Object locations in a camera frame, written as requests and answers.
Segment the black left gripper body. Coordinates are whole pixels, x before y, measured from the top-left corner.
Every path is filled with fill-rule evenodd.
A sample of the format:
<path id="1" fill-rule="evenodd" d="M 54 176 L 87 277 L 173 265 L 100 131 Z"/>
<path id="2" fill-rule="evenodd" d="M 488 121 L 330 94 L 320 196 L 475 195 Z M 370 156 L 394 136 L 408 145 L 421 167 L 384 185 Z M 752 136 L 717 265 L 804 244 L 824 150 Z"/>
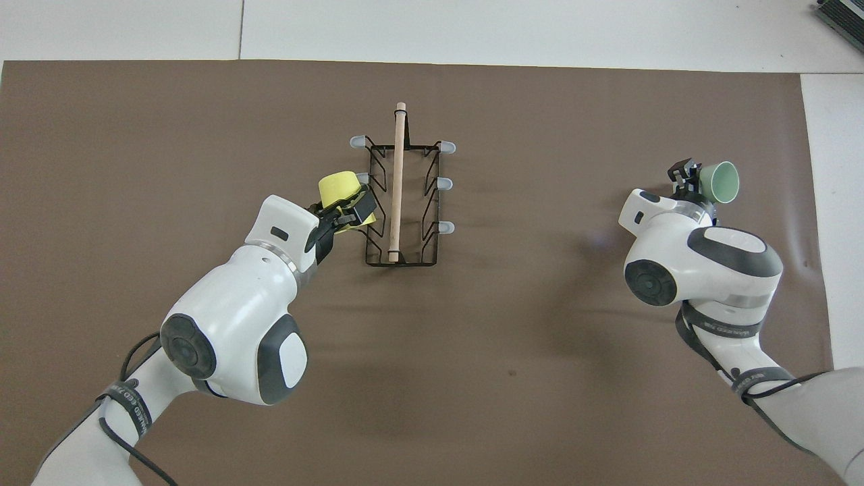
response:
<path id="1" fill-rule="evenodd" d="M 336 206 L 324 207 L 322 202 L 316 202 L 308 208 L 318 218 L 317 227 L 308 235 L 305 250 L 315 250 L 316 264 L 320 265 L 329 255 L 333 247 L 333 238 L 338 228 L 338 219 L 342 213 Z"/>

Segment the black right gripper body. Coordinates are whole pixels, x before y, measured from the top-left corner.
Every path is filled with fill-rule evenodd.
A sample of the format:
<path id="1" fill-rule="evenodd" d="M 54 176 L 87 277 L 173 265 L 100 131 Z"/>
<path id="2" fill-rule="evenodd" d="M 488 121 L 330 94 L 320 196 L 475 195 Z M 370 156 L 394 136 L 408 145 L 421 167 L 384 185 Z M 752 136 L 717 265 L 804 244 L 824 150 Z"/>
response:
<path id="1" fill-rule="evenodd" d="M 698 190 L 699 178 L 675 178 L 675 210 L 699 225 L 717 225 L 716 204 Z"/>

